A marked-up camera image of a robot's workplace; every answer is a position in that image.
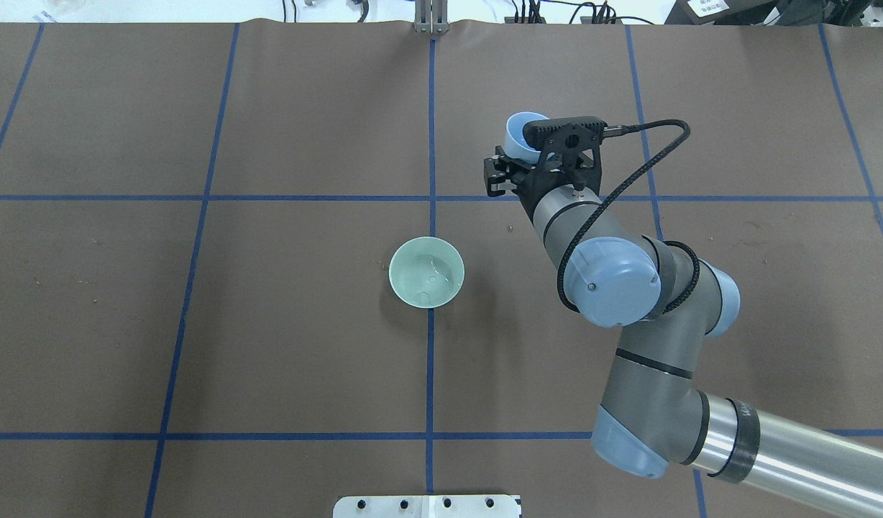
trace blue tape line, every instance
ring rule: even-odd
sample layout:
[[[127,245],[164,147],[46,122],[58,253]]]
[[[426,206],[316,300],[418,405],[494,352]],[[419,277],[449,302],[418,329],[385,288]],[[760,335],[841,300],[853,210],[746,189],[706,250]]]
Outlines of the blue tape line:
[[[426,494],[435,493],[435,466],[432,459],[435,456],[435,442],[431,437],[426,439]]]
[[[163,400],[163,416],[160,424],[160,439],[157,440],[155,463],[151,472],[151,485],[148,489],[147,503],[145,504],[145,518],[153,515],[153,504],[157,495],[157,482],[160,479],[160,469],[163,464],[163,448],[165,448],[166,432],[170,425],[170,410],[173,407],[173,394],[176,387],[176,373],[179,371],[179,358],[183,350],[183,338],[186,335],[186,317],[189,313],[189,303],[192,301],[192,285],[196,278],[198,265],[198,252],[202,246],[202,234],[205,230],[205,216],[208,214],[209,194],[211,182],[214,179],[214,166],[218,155],[218,144],[221,141],[221,127],[224,125],[224,111],[227,108],[227,94],[231,84],[231,73],[234,71],[234,55],[237,54],[237,38],[240,35],[240,24],[234,24],[234,34],[231,38],[231,52],[227,58],[227,69],[224,73],[224,87],[221,90],[221,104],[218,107],[218,121],[215,124],[214,141],[211,144],[211,157],[209,157],[208,174],[205,177],[205,196],[201,210],[198,213],[196,225],[196,238],[192,245],[192,258],[189,260],[189,273],[186,276],[186,292],[183,296],[183,308],[179,315],[179,328],[176,330],[176,344],[173,350],[173,361],[170,363],[170,377],[166,384],[166,397]]]
[[[38,50],[38,44],[42,40],[42,33],[45,31],[45,24],[40,23],[40,27],[36,31],[36,39],[33,40],[33,46],[29,49],[29,55],[27,56],[27,64],[23,67],[23,73],[20,75],[20,80],[17,82],[17,89],[14,91],[14,98],[10,101],[10,107],[7,108],[7,115],[4,116],[4,123],[1,124],[1,132],[0,132],[0,154],[1,154],[1,146],[4,145],[4,138],[7,137],[7,130],[10,128],[10,121],[14,118],[14,111],[17,109],[17,102],[20,101],[20,94],[23,92],[23,86],[27,84],[27,78],[29,76],[29,70],[33,66],[33,58],[36,57],[36,50]]]
[[[429,40],[429,236],[435,235],[435,38]]]
[[[659,194],[668,202],[869,202],[868,196],[725,196],[725,194]]]
[[[591,432],[435,432],[436,440],[590,440]]]
[[[694,488],[697,492],[697,512],[700,518],[707,518],[707,501],[704,499],[704,481],[700,477],[700,472],[694,470]]]
[[[434,473],[435,438],[435,309],[428,309],[427,344],[426,348],[426,494],[433,491],[432,474]]]
[[[429,196],[342,196],[342,194],[211,194],[209,201],[426,202]]]
[[[845,122],[847,135],[850,137],[850,143],[854,147],[856,163],[858,163],[860,167],[860,174],[863,176],[863,183],[866,184],[866,192],[869,194],[869,199],[873,204],[873,212],[876,215],[877,223],[879,223],[879,232],[882,233],[883,240],[882,210],[879,210],[879,202],[876,200],[876,191],[873,190],[873,183],[872,180],[870,180],[869,171],[866,169],[866,162],[863,160],[863,153],[860,152],[860,144],[858,140],[856,140],[854,126],[850,122],[850,115],[847,114],[847,108],[845,106],[845,102],[843,102],[841,88],[838,85],[838,76],[837,73],[835,73],[835,63],[832,62],[832,53],[828,49],[828,40],[825,38],[825,27],[821,23],[819,24],[819,39],[822,40],[822,50],[825,53],[825,63],[826,65],[828,65],[828,73],[829,76],[831,76],[832,78],[832,87],[835,89],[835,97],[838,101],[838,108],[841,109],[841,116],[843,117],[843,121]]]
[[[201,194],[0,194],[0,201],[183,202],[202,201]]]
[[[630,32],[630,26],[623,26],[623,32],[626,33],[626,53],[630,58],[630,76],[633,79],[633,96],[636,99],[636,118],[639,124],[646,124],[646,115],[643,114],[643,98],[639,91],[639,74],[636,72],[636,53],[633,49],[633,33]],[[649,153],[649,138],[646,132],[639,132],[639,140],[643,145],[643,160],[649,161],[652,154]],[[652,174],[652,169],[646,171],[646,179],[649,181],[649,201],[652,202],[652,221],[656,226],[656,237],[659,240],[665,240],[662,234],[662,216],[659,215],[659,198],[656,196],[656,180]]]
[[[438,191],[435,184],[435,38],[429,40],[429,236],[436,234]],[[435,309],[426,316],[426,494],[434,491]]]
[[[826,430],[842,437],[883,437],[882,429]],[[185,432],[167,433],[166,442],[205,440],[258,440],[258,442],[305,442],[306,440],[425,440],[425,432]],[[0,440],[159,440],[160,433],[139,432],[0,432]],[[435,440],[589,440],[591,432],[432,432]]]
[[[0,440],[158,440],[159,433],[136,432],[0,432]]]
[[[728,196],[728,194],[657,194],[661,202],[817,202],[817,203],[870,203],[869,196]],[[374,196],[346,196],[346,194],[0,194],[0,201],[86,201],[86,202],[138,202],[138,201],[209,201],[209,202],[427,202],[430,196],[409,194],[375,194]],[[436,202],[508,202],[518,201],[517,196],[435,196]],[[649,202],[648,194],[623,194],[618,202]],[[883,203],[883,196],[876,196]]]
[[[425,440],[422,432],[320,432],[320,433],[168,433],[166,440],[271,440],[271,442],[304,442],[304,440]]]

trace brown table surface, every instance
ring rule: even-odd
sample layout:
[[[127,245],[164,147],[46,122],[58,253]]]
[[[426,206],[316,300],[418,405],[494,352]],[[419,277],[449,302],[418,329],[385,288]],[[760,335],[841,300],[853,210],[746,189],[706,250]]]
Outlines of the brown table surface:
[[[695,384],[883,448],[883,29],[0,25],[0,516],[819,516],[593,452],[618,330],[483,196],[524,109],[688,121],[613,211],[740,284]],[[672,135],[606,141],[605,189]],[[434,311],[386,271],[428,234]]]

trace black cable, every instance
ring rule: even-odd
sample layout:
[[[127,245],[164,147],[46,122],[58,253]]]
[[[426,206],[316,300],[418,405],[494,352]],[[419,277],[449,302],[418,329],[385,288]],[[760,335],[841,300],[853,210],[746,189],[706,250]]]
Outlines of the black cable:
[[[534,0],[528,0],[528,20],[527,23],[537,23],[534,19]]]
[[[569,2],[560,2],[560,4],[568,4],[568,3]],[[573,6],[576,6],[576,10],[573,11],[572,16],[569,17],[570,24],[572,24],[573,21],[576,20],[576,14],[579,14],[579,10],[582,9],[583,7],[586,7],[586,6],[592,7],[592,18],[595,17],[595,10],[597,9],[597,6],[595,4],[593,4],[592,2],[585,2],[583,4],[573,4]]]
[[[590,21],[590,23],[602,23],[602,20],[607,17],[607,14],[608,14],[608,3],[605,2],[602,4],[601,7],[599,7],[598,13],[592,15],[592,21]]]
[[[596,209],[592,216],[589,216],[589,219],[585,220],[585,223],[582,223],[582,226],[579,227],[579,232],[576,232],[576,235],[573,236],[572,240],[569,242],[569,246],[567,246],[566,252],[563,252],[563,258],[559,262],[559,267],[557,268],[557,294],[559,294],[559,299],[563,302],[563,305],[569,309],[572,309],[574,312],[579,312],[579,308],[576,307],[575,304],[569,301],[566,297],[566,291],[563,289],[563,275],[566,274],[566,267],[569,265],[569,257],[572,255],[576,247],[579,246],[579,243],[582,242],[583,237],[586,232],[589,232],[589,229],[594,225],[595,221],[602,216],[602,213],[605,212],[608,206],[613,203],[617,199],[617,196],[621,196],[623,191],[626,190],[629,186],[632,186],[634,181],[638,180],[640,176],[646,174],[646,171],[651,170],[662,158],[668,156],[669,153],[674,151],[678,145],[681,145],[682,142],[685,141],[691,135],[691,127],[688,127],[687,122],[679,121],[676,119],[666,119],[662,121],[655,122],[647,122],[646,124],[636,124],[630,125],[630,127],[624,127],[623,132],[625,134],[630,134],[630,132],[641,132],[651,128],[656,127],[679,127],[681,128],[681,135],[678,135],[671,143],[663,147],[661,151],[656,153],[656,155],[649,160],[646,160],[646,163],[639,166],[638,170],[633,171],[632,174],[626,180],[621,181],[620,186],[616,186],[615,190],[611,191],[611,194],[605,197],[602,204],[599,204],[598,209]]]
[[[687,286],[685,286],[684,291],[675,297],[674,301],[669,302],[668,305],[665,306],[665,309],[662,310],[662,314],[667,314],[667,312],[682,305],[682,303],[687,301],[687,298],[691,296],[691,293],[694,293],[694,288],[697,288],[697,282],[700,280],[700,259],[697,258],[697,253],[694,253],[694,250],[691,250],[690,246],[687,246],[682,242],[666,240],[664,243],[665,245],[674,246],[675,248],[684,250],[685,253],[687,253],[687,256],[691,258],[691,265],[694,268],[694,271],[691,274],[691,280],[687,283]]]
[[[359,17],[359,23],[363,23],[365,17],[368,17],[368,0],[362,0],[362,16]]]
[[[610,19],[606,19],[602,23],[611,23],[611,22],[619,20],[619,19],[636,19],[639,21],[645,21],[645,23],[648,23],[649,25],[655,25],[655,23],[652,23],[651,21],[649,21],[647,19],[642,19],[641,17],[610,17]]]

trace equipment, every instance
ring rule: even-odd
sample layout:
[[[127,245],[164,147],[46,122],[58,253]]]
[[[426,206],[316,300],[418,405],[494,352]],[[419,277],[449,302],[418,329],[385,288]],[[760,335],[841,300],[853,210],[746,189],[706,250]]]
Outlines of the equipment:
[[[600,197],[600,145],[651,127],[675,141]],[[738,315],[735,282],[680,242],[625,230],[607,207],[690,134],[683,121],[609,127],[596,117],[527,122],[536,163],[501,147],[484,160],[488,196],[514,191],[557,267],[567,308],[623,325],[593,432],[600,457],[659,478],[669,462],[744,482],[843,516],[883,517],[883,452],[691,386],[704,337]]]

